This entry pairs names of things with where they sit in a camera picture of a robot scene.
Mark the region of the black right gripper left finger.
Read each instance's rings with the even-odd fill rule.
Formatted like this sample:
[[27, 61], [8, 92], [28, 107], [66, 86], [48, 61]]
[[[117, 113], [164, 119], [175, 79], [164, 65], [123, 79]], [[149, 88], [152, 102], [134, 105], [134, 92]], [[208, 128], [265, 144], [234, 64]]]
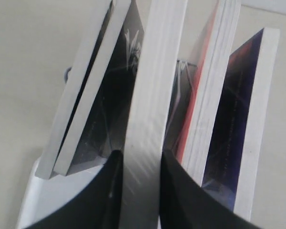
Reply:
[[102, 169], [73, 199], [31, 229], [117, 229], [123, 186], [123, 154], [112, 151]]

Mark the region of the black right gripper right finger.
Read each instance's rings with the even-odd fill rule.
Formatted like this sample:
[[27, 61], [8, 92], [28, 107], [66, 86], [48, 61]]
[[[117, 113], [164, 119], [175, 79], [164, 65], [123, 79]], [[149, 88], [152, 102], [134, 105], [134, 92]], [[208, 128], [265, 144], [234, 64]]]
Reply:
[[163, 229], [256, 228], [204, 192], [170, 151], [161, 158], [159, 216]]

